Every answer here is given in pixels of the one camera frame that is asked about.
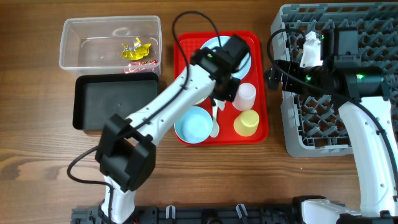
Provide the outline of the light blue plate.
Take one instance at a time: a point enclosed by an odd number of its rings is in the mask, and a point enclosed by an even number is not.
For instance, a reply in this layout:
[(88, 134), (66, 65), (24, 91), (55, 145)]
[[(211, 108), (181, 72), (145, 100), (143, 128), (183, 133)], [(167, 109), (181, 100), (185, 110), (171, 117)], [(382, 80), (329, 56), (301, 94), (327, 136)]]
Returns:
[[(225, 43), (230, 39), (230, 36), (222, 35), (220, 37), (221, 45), (224, 46)], [(215, 47), (219, 47), (220, 43), (218, 42), (218, 37), (213, 37), (207, 40), (200, 48), (203, 49), (205, 47), (212, 49), (215, 51)], [(233, 73), (232, 76), (242, 80), (250, 71), (251, 68), (251, 54), (247, 53), (245, 57), (242, 59), (239, 64), (238, 71)]]

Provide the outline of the white plastic spoon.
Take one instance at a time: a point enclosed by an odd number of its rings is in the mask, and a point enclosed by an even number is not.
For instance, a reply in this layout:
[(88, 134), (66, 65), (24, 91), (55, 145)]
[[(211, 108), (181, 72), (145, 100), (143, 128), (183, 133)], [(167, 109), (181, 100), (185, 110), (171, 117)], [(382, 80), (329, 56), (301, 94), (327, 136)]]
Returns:
[(218, 105), (214, 105), (212, 107), (212, 122), (213, 122), (213, 127), (210, 133), (210, 136), (212, 138), (217, 137), (217, 135), (219, 134), (220, 131), (220, 126), (217, 122), (217, 114), (218, 114)]

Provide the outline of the pale green bowl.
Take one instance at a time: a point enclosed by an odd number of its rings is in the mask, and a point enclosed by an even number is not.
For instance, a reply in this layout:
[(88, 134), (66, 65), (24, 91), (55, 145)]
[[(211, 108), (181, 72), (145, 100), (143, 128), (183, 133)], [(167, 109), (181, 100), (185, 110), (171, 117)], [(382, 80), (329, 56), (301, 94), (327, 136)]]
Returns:
[(206, 100), (206, 98), (202, 98), (200, 100), (198, 100), (194, 105), (200, 105), (202, 102), (204, 102)]

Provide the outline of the white tissue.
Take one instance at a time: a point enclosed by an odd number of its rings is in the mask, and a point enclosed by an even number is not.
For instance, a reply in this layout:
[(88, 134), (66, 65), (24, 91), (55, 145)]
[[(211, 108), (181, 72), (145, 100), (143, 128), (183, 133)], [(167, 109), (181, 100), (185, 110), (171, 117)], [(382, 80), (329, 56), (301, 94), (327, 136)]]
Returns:
[(220, 101), (220, 100), (216, 100), (216, 101), (217, 101), (218, 108), (219, 108), (221, 111), (223, 111), (223, 110), (225, 109), (225, 104), (226, 104), (226, 102), (225, 102), (225, 101)]

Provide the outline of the yellow plastic cup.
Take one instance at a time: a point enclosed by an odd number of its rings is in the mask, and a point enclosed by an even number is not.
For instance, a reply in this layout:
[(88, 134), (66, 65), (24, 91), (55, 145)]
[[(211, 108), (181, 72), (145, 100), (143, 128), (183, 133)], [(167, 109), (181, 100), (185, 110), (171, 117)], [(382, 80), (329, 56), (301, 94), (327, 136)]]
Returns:
[(252, 136), (256, 131), (259, 125), (259, 115), (254, 110), (246, 110), (243, 111), (235, 120), (234, 120), (234, 130), (235, 132), (244, 137)]

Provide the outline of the black plastic bin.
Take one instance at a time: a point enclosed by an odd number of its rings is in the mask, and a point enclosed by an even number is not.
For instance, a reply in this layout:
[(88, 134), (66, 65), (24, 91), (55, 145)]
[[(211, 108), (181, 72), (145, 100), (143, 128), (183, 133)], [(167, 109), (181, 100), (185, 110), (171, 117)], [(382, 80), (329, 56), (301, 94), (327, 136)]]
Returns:
[(72, 125), (99, 131), (112, 115), (126, 118), (158, 94), (159, 78), (153, 72), (80, 76), (75, 82)]

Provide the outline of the red plastic tray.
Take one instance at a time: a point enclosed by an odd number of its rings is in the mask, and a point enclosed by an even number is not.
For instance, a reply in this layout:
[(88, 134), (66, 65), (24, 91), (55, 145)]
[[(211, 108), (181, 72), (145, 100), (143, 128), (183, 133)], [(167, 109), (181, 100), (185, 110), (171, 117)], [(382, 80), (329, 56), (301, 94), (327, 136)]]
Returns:
[[(257, 144), (263, 142), (269, 134), (269, 123), (267, 115), (266, 106), (266, 91), (263, 77), (262, 68), (262, 55), (261, 46), (257, 36), (247, 30), (239, 31), (225, 31), (221, 32), (220, 36), (226, 35), (231, 36), (236, 34), (244, 39), (251, 49), (251, 68), (248, 74), (241, 80), (241, 83), (251, 83), (256, 88), (256, 99), (254, 106), (251, 108), (256, 111), (259, 115), (259, 125), (257, 131), (248, 137), (238, 135), (234, 128), (234, 120), (242, 113), (242, 111), (237, 110), (232, 102), (227, 101), (225, 104), (225, 109), (223, 111), (218, 110), (217, 122), (220, 126), (220, 132), (217, 137), (208, 137), (201, 143), (198, 144), (188, 144), (183, 142), (181, 139), (177, 139), (184, 145), (187, 146), (220, 146), (220, 145), (237, 145), (237, 144)], [(180, 45), (182, 46), (184, 52), (191, 57), (192, 53), (200, 47), (209, 39), (216, 37), (215, 32), (189, 32), (181, 34), (178, 37)], [(174, 72), (175, 79), (180, 75), (185, 67), (185, 62), (183, 60), (182, 54), (180, 53), (178, 47), (174, 46)]]

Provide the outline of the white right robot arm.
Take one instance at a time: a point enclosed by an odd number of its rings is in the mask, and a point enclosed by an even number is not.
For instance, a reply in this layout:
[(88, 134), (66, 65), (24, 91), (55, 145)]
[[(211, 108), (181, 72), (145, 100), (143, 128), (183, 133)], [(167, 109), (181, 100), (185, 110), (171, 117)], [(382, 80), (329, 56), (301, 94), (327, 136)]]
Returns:
[(270, 89), (311, 96), (329, 95), (348, 132), (356, 164), (361, 204), (349, 210), (320, 196), (292, 201), (297, 223), (396, 223), (397, 145), (391, 120), (389, 84), (379, 67), (364, 67), (353, 27), (321, 32), (320, 66), (271, 60)]

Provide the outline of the clear plastic bin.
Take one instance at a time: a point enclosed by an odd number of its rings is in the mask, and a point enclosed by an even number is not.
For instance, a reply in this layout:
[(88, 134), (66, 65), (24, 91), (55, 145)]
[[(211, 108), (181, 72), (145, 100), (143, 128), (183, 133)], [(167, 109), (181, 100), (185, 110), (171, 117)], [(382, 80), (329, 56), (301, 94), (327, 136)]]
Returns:
[[(122, 44), (138, 37), (152, 44), (140, 60), (121, 58)], [(67, 19), (60, 41), (60, 68), (81, 75), (118, 74), (130, 62), (157, 59), (161, 74), (162, 26), (158, 16), (111, 16)]]

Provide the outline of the light blue bowl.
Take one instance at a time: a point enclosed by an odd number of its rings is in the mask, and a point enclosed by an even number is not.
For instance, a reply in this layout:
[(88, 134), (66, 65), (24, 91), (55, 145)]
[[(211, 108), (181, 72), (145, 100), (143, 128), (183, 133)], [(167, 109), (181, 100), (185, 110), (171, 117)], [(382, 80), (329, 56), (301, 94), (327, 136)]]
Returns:
[(213, 129), (212, 117), (207, 110), (192, 106), (174, 124), (179, 139), (188, 144), (198, 144), (206, 140)]

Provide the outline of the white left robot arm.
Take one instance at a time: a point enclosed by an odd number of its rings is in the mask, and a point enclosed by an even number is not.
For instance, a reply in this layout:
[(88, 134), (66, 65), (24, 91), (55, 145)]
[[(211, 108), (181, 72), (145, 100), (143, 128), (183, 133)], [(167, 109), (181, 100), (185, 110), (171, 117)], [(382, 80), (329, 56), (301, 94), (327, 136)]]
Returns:
[(102, 210), (111, 223), (124, 223), (134, 212), (136, 190), (155, 168), (156, 147), (165, 133), (196, 102), (213, 97), (235, 99), (240, 80), (232, 76), (250, 52), (237, 35), (215, 50), (196, 50), (177, 79), (135, 113), (106, 122), (95, 159), (108, 193)]

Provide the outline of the grey dishwasher rack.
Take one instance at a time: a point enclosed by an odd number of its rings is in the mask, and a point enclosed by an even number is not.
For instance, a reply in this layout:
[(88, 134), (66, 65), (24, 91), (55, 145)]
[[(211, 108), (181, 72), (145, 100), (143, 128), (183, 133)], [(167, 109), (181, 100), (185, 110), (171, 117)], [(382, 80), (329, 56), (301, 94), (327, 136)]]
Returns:
[[(392, 127), (397, 129), (397, 4), (394, 2), (285, 4), (271, 31), (355, 27), (364, 66), (378, 66), (391, 86)], [(329, 96), (305, 97), (282, 93), (282, 121), (287, 152), (293, 157), (343, 156), (352, 153), (338, 112), (328, 109)]]

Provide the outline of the yellow snack wrapper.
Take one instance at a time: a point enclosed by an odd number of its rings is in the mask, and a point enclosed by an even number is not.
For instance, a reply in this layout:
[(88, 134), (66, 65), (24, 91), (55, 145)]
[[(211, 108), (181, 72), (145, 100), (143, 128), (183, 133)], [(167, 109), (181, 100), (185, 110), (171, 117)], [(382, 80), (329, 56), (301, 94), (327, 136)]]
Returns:
[(128, 44), (122, 44), (123, 52), (121, 53), (121, 58), (126, 58), (129, 60), (140, 60), (148, 56), (150, 53), (150, 47), (152, 44), (142, 44), (141, 40), (136, 37), (132, 46)]

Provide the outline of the red snack wrapper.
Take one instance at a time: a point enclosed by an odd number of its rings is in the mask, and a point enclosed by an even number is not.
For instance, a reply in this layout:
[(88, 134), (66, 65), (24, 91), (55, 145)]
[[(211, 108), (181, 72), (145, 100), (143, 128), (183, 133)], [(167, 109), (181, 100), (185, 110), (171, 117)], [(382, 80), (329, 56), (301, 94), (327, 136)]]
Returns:
[(126, 68), (121, 70), (121, 73), (140, 73), (140, 72), (153, 72), (160, 74), (158, 67), (158, 60), (146, 60), (146, 61), (136, 61), (130, 62)]

